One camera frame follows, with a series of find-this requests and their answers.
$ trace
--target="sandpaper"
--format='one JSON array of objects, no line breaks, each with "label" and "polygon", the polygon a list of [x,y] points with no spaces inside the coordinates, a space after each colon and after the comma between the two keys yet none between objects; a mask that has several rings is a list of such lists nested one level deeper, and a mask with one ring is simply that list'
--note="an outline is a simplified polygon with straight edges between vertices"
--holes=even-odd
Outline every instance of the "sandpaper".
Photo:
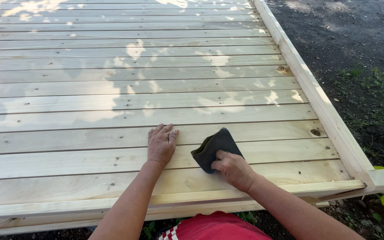
[{"label": "sandpaper", "polygon": [[198,149],[191,151],[191,154],[202,170],[212,174],[217,171],[211,169],[211,163],[217,160],[216,152],[218,150],[243,157],[230,132],[226,128],[222,128],[216,134],[207,137]]}]

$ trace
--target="right hand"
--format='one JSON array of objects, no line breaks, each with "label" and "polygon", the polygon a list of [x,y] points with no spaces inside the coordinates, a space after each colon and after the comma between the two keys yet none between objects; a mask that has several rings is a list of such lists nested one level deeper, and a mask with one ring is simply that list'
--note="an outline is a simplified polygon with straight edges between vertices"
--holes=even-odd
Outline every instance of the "right hand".
[{"label": "right hand", "polygon": [[227,183],[247,193],[259,174],[239,155],[218,150],[216,156],[218,160],[213,161],[211,168],[223,172]]}]

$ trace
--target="wooden plank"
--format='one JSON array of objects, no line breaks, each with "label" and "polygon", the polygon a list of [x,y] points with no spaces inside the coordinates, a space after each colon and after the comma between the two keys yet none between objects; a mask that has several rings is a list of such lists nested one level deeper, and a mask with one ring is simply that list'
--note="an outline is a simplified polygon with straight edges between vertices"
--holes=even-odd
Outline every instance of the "wooden plank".
[{"label": "wooden plank", "polygon": [[166,68],[284,65],[282,55],[208,55],[188,57],[40,58],[0,60],[0,71],[86,68]]},{"label": "wooden plank", "polygon": [[[313,203],[318,202],[319,199],[309,197],[309,194],[315,194],[318,192],[326,193],[341,193],[357,188],[364,188],[365,185],[360,180],[348,180],[348,181],[338,181],[338,182],[323,182],[323,183],[310,183],[310,184],[297,184],[297,185],[281,185],[280,188],[300,197],[304,201]],[[240,201],[239,205],[246,204],[247,200],[244,200],[248,197],[247,194],[240,192],[238,190],[216,190],[216,191],[207,191],[201,193],[186,193],[186,194],[171,194],[171,196],[187,196],[195,194],[195,196],[203,196],[203,199],[212,199],[214,196],[225,196],[230,195],[234,197],[234,201]],[[155,202],[155,199],[161,199],[161,196],[152,196],[151,202]],[[0,217],[21,217],[22,221],[14,221],[15,219],[10,219],[6,223],[3,219],[0,219],[0,228],[1,227],[13,227],[13,226],[27,226],[34,224],[47,223],[48,221],[58,221],[58,222],[69,222],[75,221],[71,220],[70,217],[77,216],[77,219],[96,217],[95,211],[100,213],[107,212],[109,208],[115,203],[117,198],[111,199],[91,199],[91,200],[79,200],[79,201],[68,201],[68,202],[45,202],[45,203],[32,203],[32,204],[12,204],[12,205],[2,205],[0,206]],[[149,205],[147,215],[153,215],[154,217],[162,214],[169,213],[179,213],[181,211],[191,211],[199,210],[205,208],[201,204],[216,204],[212,208],[223,208],[234,204],[235,202],[231,199],[219,199],[206,200],[206,201],[196,201],[196,202],[180,202],[174,204],[158,204],[158,205]],[[30,216],[33,214],[43,214],[48,218],[45,220],[40,219],[43,216]]]},{"label": "wooden plank", "polygon": [[[87,9],[73,9],[69,11],[56,11],[56,10],[45,10],[38,11],[40,17],[77,17],[77,16],[170,16],[170,15],[259,15],[256,9],[243,9],[243,8],[232,8],[232,9],[106,9],[106,10],[87,10]],[[26,13],[21,9],[13,9],[11,11],[0,10],[0,16],[16,16],[23,19],[29,19],[34,17],[32,12]]]},{"label": "wooden plank", "polygon": [[0,97],[299,89],[294,77],[0,83]]},{"label": "wooden plank", "polygon": [[111,31],[111,30],[266,29],[262,22],[156,22],[74,24],[0,24],[0,32]]},{"label": "wooden plank", "polygon": [[[340,160],[254,164],[251,167],[277,185],[350,180]],[[137,172],[125,172],[1,179],[0,205],[115,198],[136,175]],[[176,169],[163,171],[152,195],[234,189],[220,174],[207,174],[200,168]]]},{"label": "wooden plank", "polygon": [[[216,133],[222,127],[230,130],[236,142],[327,137],[319,121],[311,120],[175,126],[181,132],[176,142],[178,145],[200,144],[209,134]],[[0,154],[145,147],[147,140],[137,136],[147,136],[149,129],[151,127],[0,133]],[[312,129],[319,131],[320,136],[312,134]]]},{"label": "wooden plank", "polygon": [[261,22],[259,15],[174,15],[174,16],[76,16],[0,17],[0,24],[157,23],[157,22]]},{"label": "wooden plank", "polygon": [[196,68],[55,69],[0,71],[0,83],[158,79],[221,79],[292,76],[287,65]]},{"label": "wooden plank", "polygon": [[254,46],[275,45],[270,37],[253,38],[148,38],[0,41],[0,50],[91,48],[91,47],[176,47],[176,46]]},{"label": "wooden plank", "polygon": [[0,115],[0,132],[316,119],[309,104],[53,112]]},{"label": "wooden plank", "polygon": [[[10,0],[9,3],[24,3],[29,0]],[[58,4],[58,3],[69,3],[69,4],[95,4],[95,3],[155,3],[154,0],[46,0],[46,3]],[[197,3],[251,3],[251,0],[194,0]]]},{"label": "wooden plank", "polygon": [[279,44],[285,60],[290,65],[303,91],[309,97],[310,102],[312,102],[312,107],[318,114],[328,136],[333,140],[349,174],[358,178],[359,176],[357,174],[360,172],[374,170],[367,156],[275,19],[269,7],[264,1],[255,0],[254,2],[258,6],[262,19],[268,24],[270,31],[275,34],[274,39],[277,44]]},{"label": "wooden plank", "polygon": [[188,46],[188,47],[117,47],[117,48],[76,48],[43,50],[0,51],[3,59],[32,58],[95,58],[95,57],[159,57],[159,56],[230,56],[280,54],[278,47],[265,46]]},{"label": "wooden plank", "polygon": [[95,4],[70,4],[70,3],[1,3],[0,10],[9,10],[8,12],[20,11],[69,11],[79,10],[106,10],[106,9],[250,9],[253,8],[250,3],[185,3],[183,6],[175,4],[162,3],[95,3]]},{"label": "wooden plank", "polygon": [[[237,145],[249,164],[315,161],[339,157],[328,138],[241,142]],[[199,146],[200,144],[177,146],[166,169],[199,167],[190,153]],[[138,172],[147,161],[147,151],[147,147],[135,146],[115,150],[0,155],[0,179]]]},{"label": "wooden plank", "polygon": [[133,38],[209,38],[209,37],[270,37],[264,29],[221,30],[124,30],[124,31],[71,31],[71,32],[0,32],[0,40],[65,40],[65,39],[110,39]]},{"label": "wooden plank", "polygon": [[0,98],[0,114],[308,103],[302,90]]}]

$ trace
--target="left hand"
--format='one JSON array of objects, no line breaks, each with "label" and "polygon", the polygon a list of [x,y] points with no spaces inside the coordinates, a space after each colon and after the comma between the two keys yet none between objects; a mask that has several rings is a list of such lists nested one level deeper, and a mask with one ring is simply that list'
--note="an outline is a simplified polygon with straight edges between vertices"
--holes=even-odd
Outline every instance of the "left hand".
[{"label": "left hand", "polygon": [[173,127],[170,123],[164,127],[160,123],[148,133],[148,161],[156,161],[167,166],[176,150],[176,138],[179,130],[168,132]]}]

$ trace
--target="red shorts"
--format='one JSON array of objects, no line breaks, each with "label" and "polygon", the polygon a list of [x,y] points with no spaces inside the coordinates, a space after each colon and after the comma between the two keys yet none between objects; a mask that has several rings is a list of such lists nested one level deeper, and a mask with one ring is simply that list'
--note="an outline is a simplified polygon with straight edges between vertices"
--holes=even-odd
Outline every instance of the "red shorts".
[{"label": "red shorts", "polygon": [[233,214],[197,214],[163,233],[158,240],[272,240],[257,227]]}]

